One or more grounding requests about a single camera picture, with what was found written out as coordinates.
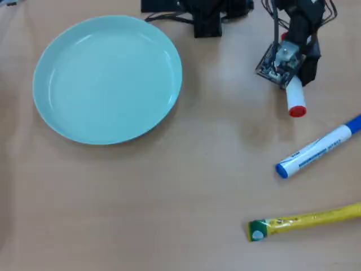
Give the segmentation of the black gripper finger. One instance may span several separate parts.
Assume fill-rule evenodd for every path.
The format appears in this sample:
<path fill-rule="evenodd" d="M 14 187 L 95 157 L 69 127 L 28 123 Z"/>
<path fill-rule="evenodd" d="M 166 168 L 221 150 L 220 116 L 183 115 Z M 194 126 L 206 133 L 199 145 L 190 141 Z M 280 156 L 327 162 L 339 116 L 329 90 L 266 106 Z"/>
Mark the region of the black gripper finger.
<path fill-rule="evenodd" d="M 300 69 L 298 70 L 298 78 L 301 80 L 302 86 L 306 86 L 316 78 L 318 61 L 321 58 L 321 50 L 317 34 L 313 34 L 310 42 L 307 43 L 306 57 Z"/>

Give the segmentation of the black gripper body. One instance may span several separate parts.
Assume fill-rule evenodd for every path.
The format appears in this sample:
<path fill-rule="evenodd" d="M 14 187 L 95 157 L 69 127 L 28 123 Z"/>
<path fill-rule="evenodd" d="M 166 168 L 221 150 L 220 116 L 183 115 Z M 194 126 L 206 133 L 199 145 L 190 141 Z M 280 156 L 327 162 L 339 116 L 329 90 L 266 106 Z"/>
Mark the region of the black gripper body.
<path fill-rule="evenodd" d="M 297 54 L 321 55 L 318 29 L 322 23 L 320 11 L 286 11 L 290 18 L 284 41 L 295 45 Z"/>

